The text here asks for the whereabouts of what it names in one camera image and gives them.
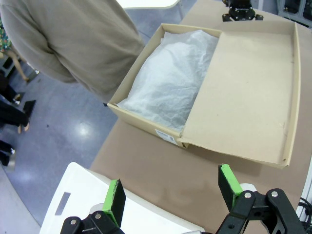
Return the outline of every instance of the white table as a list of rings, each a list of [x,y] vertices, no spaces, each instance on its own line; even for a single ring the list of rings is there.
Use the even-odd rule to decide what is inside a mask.
[[[181,0],[117,0],[122,8],[170,8],[178,4],[181,18],[184,18]]]

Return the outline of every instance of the sleeve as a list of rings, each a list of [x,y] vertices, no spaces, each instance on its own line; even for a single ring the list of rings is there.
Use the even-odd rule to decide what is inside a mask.
[[[49,48],[48,41],[26,9],[1,5],[1,19],[6,33],[18,52],[45,75],[62,82],[76,82]]]

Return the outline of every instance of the cardboard box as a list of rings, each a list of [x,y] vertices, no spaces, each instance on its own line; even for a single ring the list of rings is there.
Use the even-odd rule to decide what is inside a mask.
[[[300,99],[300,56],[294,22],[246,21],[224,30],[162,24],[108,103],[122,120],[180,147],[189,144],[283,168],[291,160]],[[165,31],[219,37],[182,132],[122,110],[146,58]]]

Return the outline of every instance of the white tissue paper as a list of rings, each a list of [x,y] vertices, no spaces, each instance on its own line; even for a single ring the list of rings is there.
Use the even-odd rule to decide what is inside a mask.
[[[141,67],[128,98],[117,106],[181,132],[217,43],[218,38],[202,30],[166,32]]]

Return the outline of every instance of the table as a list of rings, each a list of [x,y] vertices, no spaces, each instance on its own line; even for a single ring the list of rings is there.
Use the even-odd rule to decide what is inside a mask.
[[[181,24],[222,29],[228,8],[213,0],[198,0]],[[256,11],[264,20],[286,20]],[[218,165],[229,163],[240,183],[251,183],[263,194],[281,188],[297,207],[312,152],[312,34],[298,26],[301,48],[301,98],[291,164],[276,169],[196,146],[184,150],[118,120],[91,170],[119,177],[131,192],[215,233],[228,213],[217,184]],[[247,234],[265,233],[259,222]]]
[[[122,8],[170,8],[178,4],[181,19],[184,18],[183,5],[181,0],[117,0]]]

